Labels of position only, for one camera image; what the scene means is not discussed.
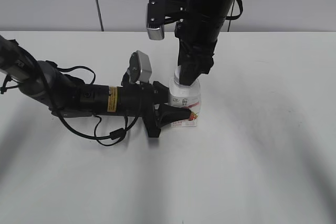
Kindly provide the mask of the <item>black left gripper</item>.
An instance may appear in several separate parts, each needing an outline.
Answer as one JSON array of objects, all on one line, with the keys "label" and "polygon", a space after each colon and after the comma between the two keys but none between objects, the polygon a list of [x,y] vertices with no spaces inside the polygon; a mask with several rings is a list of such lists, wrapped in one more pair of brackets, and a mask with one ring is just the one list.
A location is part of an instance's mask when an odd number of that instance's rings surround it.
[{"label": "black left gripper", "polygon": [[118,87],[117,115],[141,117],[148,137],[157,138],[161,127],[187,120],[191,110],[167,105],[169,88],[158,81]]}]

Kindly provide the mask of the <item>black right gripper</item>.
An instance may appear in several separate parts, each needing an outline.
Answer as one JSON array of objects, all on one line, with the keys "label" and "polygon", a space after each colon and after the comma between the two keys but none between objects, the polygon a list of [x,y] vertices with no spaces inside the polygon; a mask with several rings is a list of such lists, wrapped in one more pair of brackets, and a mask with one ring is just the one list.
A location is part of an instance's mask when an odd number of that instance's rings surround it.
[{"label": "black right gripper", "polygon": [[209,74],[214,65],[214,42],[195,41],[187,33],[185,22],[177,22],[175,37],[179,40],[179,53],[177,64],[180,67],[179,83],[191,86],[201,74]]}]

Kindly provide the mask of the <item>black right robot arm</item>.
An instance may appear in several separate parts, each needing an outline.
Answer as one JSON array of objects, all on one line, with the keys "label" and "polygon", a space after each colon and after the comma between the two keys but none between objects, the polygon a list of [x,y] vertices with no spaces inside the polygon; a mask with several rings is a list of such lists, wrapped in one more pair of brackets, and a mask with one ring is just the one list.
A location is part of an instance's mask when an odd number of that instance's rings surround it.
[{"label": "black right robot arm", "polygon": [[176,24],[179,39],[179,83],[190,86],[201,74],[208,74],[218,35],[234,0],[187,0],[187,17]]}]

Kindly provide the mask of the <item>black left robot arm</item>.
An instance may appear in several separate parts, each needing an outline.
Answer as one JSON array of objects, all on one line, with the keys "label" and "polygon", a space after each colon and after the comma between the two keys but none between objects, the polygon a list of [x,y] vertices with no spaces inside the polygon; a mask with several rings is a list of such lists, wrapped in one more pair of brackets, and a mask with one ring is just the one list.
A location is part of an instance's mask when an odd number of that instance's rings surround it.
[{"label": "black left robot arm", "polygon": [[121,116],[126,120],[124,127],[106,136],[81,135],[99,143],[121,142],[138,119],[143,120],[148,136],[155,138],[163,126],[191,116],[189,108],[169,105],[168,87],[149,81],[149,57],[141,51],[130,56],[121,85],[114,87],[85,83],[71,76],[70,69],[59,68],[52,61],[38,61],[17,41],[2,38],[1,72],[6,76],[1,93],[9,90],[10,81],[15,81],[21,93],[48,106],[63,125],[68,118],[90,116]]}]

